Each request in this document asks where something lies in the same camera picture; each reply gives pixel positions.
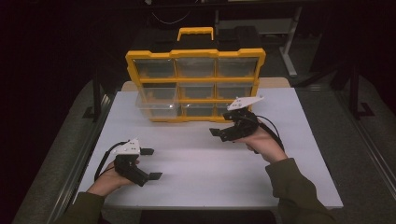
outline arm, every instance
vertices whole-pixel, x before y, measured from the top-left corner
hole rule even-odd
[[[54,223],[97,224],[105,197],[114,190],[130,184],[133,183],[117,174],[114,162],[111,162],[87,192],[80,192],[75,203]]]
[[[235,142],[247,144],[271,164],[265,169],[271,178],[274,197],[279,198],[279,214],[284,223],[335,223],[318,200],[315,185],[299,171],[276,141],[262,128]]]

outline black cable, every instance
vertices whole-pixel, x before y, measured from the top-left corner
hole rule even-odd
[[[96,180],[99,178],[99,176],[101,175],[100,172],[102,171],[103,165],[104,165],[105,162],[107,161],[108,155],[110,154],[111,150],[113,150],[115,147],[122,146],[122,145],[124,145],[125,143],[127,143],[127,142],[119,142],[119,143],[117,143],[116,145],[112,146],[107,152],[105,152],[105,156],[103,156],[103,158],[102,158],[102,160],[100,161],[100,164],[99,164],[99,166],[98,166],[98,169],[96,170],[95,176],[94,176],[94,178],[93,178],[94,181],[96,181]]]
[[[274,124],[271,120],[269,120],[268,118],[265,118],[265,117],[263,117],[263,116],[256,116],[256,117],[257,117],[257,118],[261,118],[261,119],[265,119],[265,120],[267,120],[268,122],[270,122],[271,125],[274,127],[274,129],[275,129],[275,131],[276,131],[277,137],[280,138],[279,132],[277,131],[277,128],[276,128],[275,124]]]
[[[276,134],[270,128],[268,128],[267,125],[265,125],[264,123],[260,123],[260,127],[263,128],[266,132],[268,132],[274,138],[277,144],[282,148],[282,150],[285,151],[282,140],[278,136],[276,136]]]
[[[99,178],[102,174],[104,174],[105,172],[107,172],[107,171],[109,171],[109,170],[112,170],[112,169],[114,169],[114,168],[116,168],[116,167],[113,166],[113,167],[111,167],[111,168],[108,168],[107,170],[104,170],[101,174],[99,174],[98,178]]]
[[[152,16],[154,16],[154,18],[157,21],[160,21],[160,22],[162,22],[163,24],[166,24],[166,25],[172,25],[172,24],[175,24],[177,22],[183,21],[184,19],[186,19],[190,15],[190,13],[191,13],[191,11],[188,11],[183,17],[181,17],[181,18],[179,18],[179,19],[177,19],[175,21],[163,21],[160,18],[158,18],[158,16],[155,15],[154,12],[151,12]]]

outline cable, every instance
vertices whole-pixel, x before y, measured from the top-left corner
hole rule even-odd
[[[257,117],[257,118],[261,118],[261,119],[265,119],[265,120],[267,120],[268,122],[270,122],[271,125],[274,127],[274,129],[275,129],[275,131],[276,131],[277,137],[280,138],[279,132],[277,131],[277,128],[276,128],[275,124],[274,124],[271,120],[269,120],[268,118],[265,118],[265,117],[263,117],[263,116],[256,116],[256,117]]]
[[[102,160],[100,161],[100,164],[99,164],[99,166],[98,166],[98,169],[96,170],[95,176],[94,176],[94,178],[93,178],[94,181],[96,181],[96,180],[99,178],[99,176],[101,175],[100,172],[102,171],[103,165],[104,165],[105,162],[107,161],[108,155],[110,154],[111,150],[113,150],[115,147],[122,146],[122,145],[126,144],[127,142],[119,142],[119,143],[117,143],[116,145],[112,146],[107,152],[105,152],[105,156],[103,156],[103,158],[102,158]]]
[[[100,177],[102,174],[104,174],[105,172],[107,172],[107,171],[109,171],[109,170],[112,170],[112,169],[114,169],[114,168],[116,168],[115,166],[113,166],[113,167],[111,167],[111,168],[108,168],[107,170],[104,170],[101,174],[99,174],[99,176],[98,177]]]
[[[184,15],[182,18],[180,18],[180,19],[178,19],[178,20],[176,20],[176,21],[163,21],[163,20],[161,20],[160,18],[158,18],[158,17],[154,14],[154,12],[151,12],[151,14],[154,16],[155,19],[157,19],[157,21],[160,21],[160,22],[162,22],[163,24],[166,24],[166,25],[172,25],[172,24],[175,24],[175,23],[177,23],[177,22],[183,21],[184,19],[186,19],[186,17],[188,17],[188,16],[190,15],[190,13],[191,13],[191,11],[188,11],[188,12],[186,13],[186,15]]]

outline sleeve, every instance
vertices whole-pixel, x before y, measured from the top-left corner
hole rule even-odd
[[[74,204],[54,224],[97,224],[105,198],[80,192]]]
[[[300,173],[294,159],[275,162],[265,169],[271,178],[274,197],[279,198],[283,223],[336,223],[318,200],[315,185]]]

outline hand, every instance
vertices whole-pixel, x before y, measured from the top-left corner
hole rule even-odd
[[[275,139],[264,129],[259,127],[254,134],[248,137],[240,138],[235,140],[236,143],[245,143],[247,149],[256,150],[258,153],[262,154],[262,157],[274,163],[276,161],[282,161],[288,158],[286,153],[277,144]]]
[[[87,192],[106,197],[114,190],[119,189],[125,185],[132,185],[133,182],[129,179],[119,175],[114,169],[114,161],[111,162],[105,171],[98,177],[98,179],[91,185]]]

